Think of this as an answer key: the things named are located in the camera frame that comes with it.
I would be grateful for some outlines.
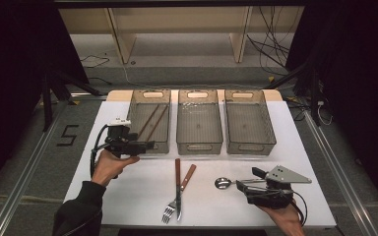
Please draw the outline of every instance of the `metal fork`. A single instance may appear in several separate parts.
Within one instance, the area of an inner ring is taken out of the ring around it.
[[[196,169],[196,165],[192,164],[185,176],[185,178],[183,179],[183,182],[182,184],[180,185],[180,191],[183,193],[183,191],[185,190],[186,188],[186,185],[189,183],[189,180],[190,178],[192,177],[192,174],[193,172],[195,172],[195,169]],[[173,213],[176,211],[176,199],[174,199],[173,201],[171,201],[167,207],[165,208],[164,210],[164,213],[163,213],[163,216],[162,216],[162,219],[161,221],[165,224],[168,223],[168,221],[171,219],[171,216],[173,215]]]

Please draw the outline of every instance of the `plastic storage container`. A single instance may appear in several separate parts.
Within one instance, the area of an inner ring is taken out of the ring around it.
[[[217,91],[180,90],[176,137],[179,154],[220,154],[222,140]]]
[[[269,155],[275,133],[262,90],[226,90],[226,152]]]
[[[138,141],[155,141],[155,148],[147,153],[169,152],[170,90],[134,90],[127,119],[130,133],[139,135]]]

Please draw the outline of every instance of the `metal spoon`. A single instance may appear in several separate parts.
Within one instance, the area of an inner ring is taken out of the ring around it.
[[[240,180],[242,183],[260,183],[260,182],[266,182],[266,180],[263,179],[251,179],[251,180]],[[235,184],[234,181],[231,181],[228,178],[220,177],[216,180],[215,185],[217,189],[227,189],[231,184]]]

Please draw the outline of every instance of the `hand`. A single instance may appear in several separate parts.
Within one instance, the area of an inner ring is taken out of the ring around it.
[[[115,176],[122,173],[123,169],[140,160],[139,156],[131,156],[129,158],[118,158],[108,150],[100,152],[92,182],[106,187],[109,181]]]
[[[267,213],[285,235],[305,235],[297,211],[292,205],[280,209],[257,207]]]

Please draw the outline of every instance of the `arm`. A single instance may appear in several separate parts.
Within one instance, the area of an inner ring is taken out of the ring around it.
[[[84,181],[75,200],[64,203],[56,212],[53,235],[98,235],[102,220],[102,197],[110,180],[123,169],[140,160],[138,156],[119,159],[103,150],[91,181]]]
[[[258,206],[258,208],[267,213],[285,235],[305,235],[297,211],[292,205],[280,209],[272,209],[262,206]]]

